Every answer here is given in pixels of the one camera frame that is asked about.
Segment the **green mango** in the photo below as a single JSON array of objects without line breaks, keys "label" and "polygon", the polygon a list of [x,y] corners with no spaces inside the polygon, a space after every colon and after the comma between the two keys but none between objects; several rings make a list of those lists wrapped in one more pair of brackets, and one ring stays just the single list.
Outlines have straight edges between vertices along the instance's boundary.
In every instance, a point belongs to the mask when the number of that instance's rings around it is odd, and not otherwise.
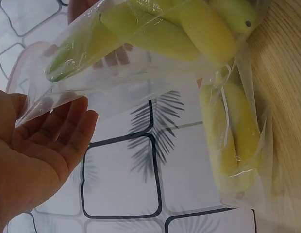
[{"label": "green mango", "polygon": [[196,61],[200,53],[185,31],[124,2],[102,13],[101,22],[119,39],[147,51],[181,61]]},{"label": "green mango", "polygon": [[209,4],[235,33],[254,30],[255,8],[247,0],[210,0]]}]

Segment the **palm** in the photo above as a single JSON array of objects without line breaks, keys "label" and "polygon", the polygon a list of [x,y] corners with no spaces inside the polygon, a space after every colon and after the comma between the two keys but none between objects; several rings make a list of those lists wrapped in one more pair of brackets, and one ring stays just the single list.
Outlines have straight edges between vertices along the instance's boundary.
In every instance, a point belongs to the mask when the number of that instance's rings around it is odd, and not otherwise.
[{"label": "palm", "polygon": [[13,206],[9,219],[60,189],[88,146],[97,114],[79,98],[14,129],[25,97],[0,98],[0,210]]}]

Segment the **wooden surface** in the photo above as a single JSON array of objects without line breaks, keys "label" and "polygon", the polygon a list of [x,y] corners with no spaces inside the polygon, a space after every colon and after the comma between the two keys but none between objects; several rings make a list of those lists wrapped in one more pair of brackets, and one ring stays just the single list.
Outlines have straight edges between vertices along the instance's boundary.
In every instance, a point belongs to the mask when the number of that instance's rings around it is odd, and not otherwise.
[{"label": "wooden surface", "polygon": [[273,0],[249,39],[254,78],[272,109],[272,201],[258,233],[301,233],[301,0]]}]

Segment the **finger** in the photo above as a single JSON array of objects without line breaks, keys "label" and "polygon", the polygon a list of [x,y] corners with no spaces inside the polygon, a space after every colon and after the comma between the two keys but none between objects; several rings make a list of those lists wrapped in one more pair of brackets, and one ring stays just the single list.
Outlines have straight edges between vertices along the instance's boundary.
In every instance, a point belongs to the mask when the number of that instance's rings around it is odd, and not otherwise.
[{"label": "finger", "polygon": [[26,122],[25,124],[16,128],[15,132],[18,133],[23,140],[31,137],[39,128],[43,125],[50,112],[47,112],[33,120]]},{"label": "finger", "polygon": [[21,115],[26,96],[0,90],[0,139],[10,143],[16,119]]},{"label": "finger", "polygon": [[98,62],[95,62],[95,63],[92,65],[92,67],[93,67],[94,69],[101,69],[101,68],[103,68],[103,61],[102,61],[102,60],[99,60]]},{"label": "finger", "polygon": [[92,110],[85,112],[79,121],[72,137],[60,154],[67,163],[69,173],[78,165],[88,148],[97,123],[98,114]]},{"label": "finger", "polygon": [[69,109],[67,115],[67,119],[64,122],[57,141],[61,142],[64,145],[68,143],[83,114],[86,112],[87,107],[88,98],[86,97],[80,97],[79,99],[72,102],[71,108]]},{"label": "finger", "polygon": [[129,43],[124,43],[123,46],[126,51],[132,51],[132,49],[133,49],[132,44],[129,44]]},{"label": "finger", "polygon": [[39,131],[30,137],[30,141],[40,145],[46,145],[47,143],[54,141],[67,118],[70,106],[71,102],[54,109]]},{"label": "finger", "polygon": [[125,64],[129,63],[128,55],[127,55],[126,50],[123,46],[116,49],[115,52],[116,52],[116,56],[119,60],[119,63],[121,65],[125,65]]},{"label": "finger", "polygon": [[[44,109],[51,109],[53,106],[53,100],[51,98],[43,98],[41,101],[42,106]],[[30,118],[32,120],[20,125],[15,129],[15,132],[19,138],[18,139],[28,139],[30,138],[35,132],[37,132],[42,124],[45,122],[46,118],[49,116],[50,111],[47,111],[41,116]]]},{"label": "finger", "polygon": [[109,67],[118,65],[116,51],[112,51],[108,55],[105,56],[105,61]]},{"label": "finger", "polygon": [[51,45],[43,52],[43,55],[45,57],[51,57],[55,54],[55,52],[57,52],[58,49],[59,47],[57,45]]},{"label": "finger", "polygon": [[9,97],[15,108],[16,118],[19,119],[21,117],[21,113],[26,102],[26,95],[14,93],[9,94]]}]

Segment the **clear plastic bag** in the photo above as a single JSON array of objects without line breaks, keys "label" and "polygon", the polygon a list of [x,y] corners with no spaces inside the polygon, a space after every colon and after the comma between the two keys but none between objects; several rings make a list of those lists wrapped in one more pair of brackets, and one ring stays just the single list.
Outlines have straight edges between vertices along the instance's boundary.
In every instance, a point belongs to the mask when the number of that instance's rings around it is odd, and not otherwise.
[{"label": "clear plastic bag", "polygon": [[221,202],[265,212],[272,177],[271,114],[253,82],[247,47],[202,83],[200,103]]},{"label": "clear plastic bag", "polygon": [[[235,56],[269,2],[101,0],[54,43],[36,44],[18,59],[11,76],[29,77],[30,90],[17,124],[92,92],[102,120],[178,81],[210,75]],[[105,56],[125,43],[132,46],[127,61],[111,65]]]}]

